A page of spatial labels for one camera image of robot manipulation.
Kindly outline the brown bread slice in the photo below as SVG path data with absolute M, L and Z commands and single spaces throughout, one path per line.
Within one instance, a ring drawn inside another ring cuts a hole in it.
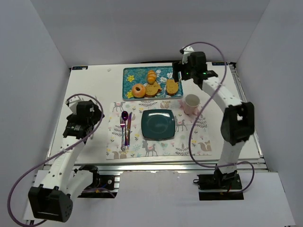
M 145 86 L 145 97 L 155 97 L 159 92 L 162 91 L 161 86 L 155 81 L 153 84 L 147 84 Z
M 174 96 L 178 92 L 178 82 L 174 79 L 168 79 L 166 81 L 166 92 L 169 96 Z

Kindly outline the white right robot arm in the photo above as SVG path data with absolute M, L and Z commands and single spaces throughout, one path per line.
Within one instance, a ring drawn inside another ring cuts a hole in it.
M 180 52 L 182 60 L 172 64 L 174 80 L 192 79 L 223 112 L 220 131 L 224 143 L 221 157 L 214 166 L 214 174 L 201 177 L 198 185 L 202 190 L 228 190 L 237 177 L 241 150 L 255 130 L 254 105 L 236 98 L 223 86 L 218 75 L 208 70 L 204 52 L 195 52 L 190 47 Z

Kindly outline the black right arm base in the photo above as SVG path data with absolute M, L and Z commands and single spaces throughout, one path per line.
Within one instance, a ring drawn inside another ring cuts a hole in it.
M 198 187 L 200 201 L 244 200 L 241 179 L 237 170 L 222 174 L 219 169 L 216 169 L 213 174 L 197 175 L 193 184 Z

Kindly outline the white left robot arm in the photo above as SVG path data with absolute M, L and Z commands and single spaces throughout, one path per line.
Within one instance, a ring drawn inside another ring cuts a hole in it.
M 94 174 L 90 170 L 80 168 L 74 177 L 71 173 L 87 140 L 100 125 L 103 113 L 92 100 L 73 99 L 67 105 L 72 113 L 66 118 L 62 153 L 54 159 L 39 186 L 32 186 L 28 193 L 37 219 L 66 222 L 71 216 L 73 201 L 94 182 Z

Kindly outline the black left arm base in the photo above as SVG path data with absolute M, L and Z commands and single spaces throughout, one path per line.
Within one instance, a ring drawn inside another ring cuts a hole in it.
M 88 192 L 82 192 L 79 198 L 114 198 L 117 195 L 115 190 L 115 175 L 102 175 L 99 173 L 98 167 L 94 165 L 83 165 L 80 168 L 74 169 L 75 176 L 80 170 L 87 170 L 93 173 L 93 181 L 84 190 Z

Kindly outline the orange croissant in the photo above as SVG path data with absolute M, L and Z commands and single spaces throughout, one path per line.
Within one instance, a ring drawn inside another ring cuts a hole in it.
M 157 78 L 156 72 L 153 71 L 153 70 L 149 70 L 148 73 L 147 73 L 147 82 L 148 82 L 148 84 L 152 85 L 156 81 L 156 78 Z

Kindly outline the pink white cup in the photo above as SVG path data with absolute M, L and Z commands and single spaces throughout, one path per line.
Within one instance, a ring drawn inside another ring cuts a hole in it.
M 200 105 L 200 99 L 194 94 L 188 94 L 184 99 L 183 110 L 187 115 L 195 114 L 198 106 Z

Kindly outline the purple iridescent fork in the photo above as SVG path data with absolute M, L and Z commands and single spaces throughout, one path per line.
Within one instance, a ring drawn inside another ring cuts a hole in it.
M 121 146 L 123 147 L 125 145 L 125 142 L 124 142 L 125 121 L 124 121 L 123 117 L 120 117 L 120 127 L 121 127 Z

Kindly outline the purple iridescent spoon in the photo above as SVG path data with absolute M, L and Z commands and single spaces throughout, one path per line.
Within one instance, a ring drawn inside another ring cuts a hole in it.
M 127 132 L 126 132 L 126 124 L 127 124 L 127 120 L 128 120 L 128 112 L 127 111 L 122 111 L 121 117 L 123 117 L 123 119 L 125 121 L 125 128 L 124 128 L 124 142 L 125 142 L 125 145 L 123 147 L 121 146 L 121 150 L 125 151 L 126 145 L 127 145 L 126 144 L 126 141 L 127 141 L 127 138 L 126 138 L 126 134 L 127 134 Z

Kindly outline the teal floral tray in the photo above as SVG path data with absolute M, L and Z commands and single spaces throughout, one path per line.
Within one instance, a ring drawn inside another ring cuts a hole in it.
M 132 67 L 123 70 L 122 98 L 125 101 L 182 97 L 182 82 L 174 83 L 171 66 Z

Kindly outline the glazed donut bagel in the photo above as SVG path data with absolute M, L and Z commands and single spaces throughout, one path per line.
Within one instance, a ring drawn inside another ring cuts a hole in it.
M 142 98 L 146 94 L 146 88 L 143 84 L 135 84 L 132 87 L 132 94 L 135 98 Z

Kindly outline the purple iridescent knife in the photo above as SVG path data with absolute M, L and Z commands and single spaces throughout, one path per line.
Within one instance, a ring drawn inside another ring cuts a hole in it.
M 130 112 L 127 120 L 127 134 L 126 134 L 126 144 L 129 147 L 130 146 L 130 133 L 131 133 L 131 121 L 132 121 L 132 112 Z

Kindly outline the dark teal square plate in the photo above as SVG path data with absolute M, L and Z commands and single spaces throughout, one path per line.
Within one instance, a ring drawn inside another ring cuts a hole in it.
M 175 136 L 175 118 L 169 109 L 145 110 L 141 118 L 142 135 L 147 140 L 169 140 Z

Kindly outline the animal pattern placemat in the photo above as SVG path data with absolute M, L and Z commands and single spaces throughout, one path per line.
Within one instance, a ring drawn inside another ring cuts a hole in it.
M 169 109 L 175 118 L 175 136 L 169 140 L 147 140 L 142 135 L 141 118 L 145 110 Z M 122 111 L 132 112 L 130 146 L 121 150 L 120 116 Z M 193 115 L 183 111 L 182 100 L 113 102 L 109 108 L 106 156 L 108 160 L 158 157 L 188 156 L 189 152 L 198 156 L 211 155 L 212 148 L 206 118 L 201 115 L 195 122 Z

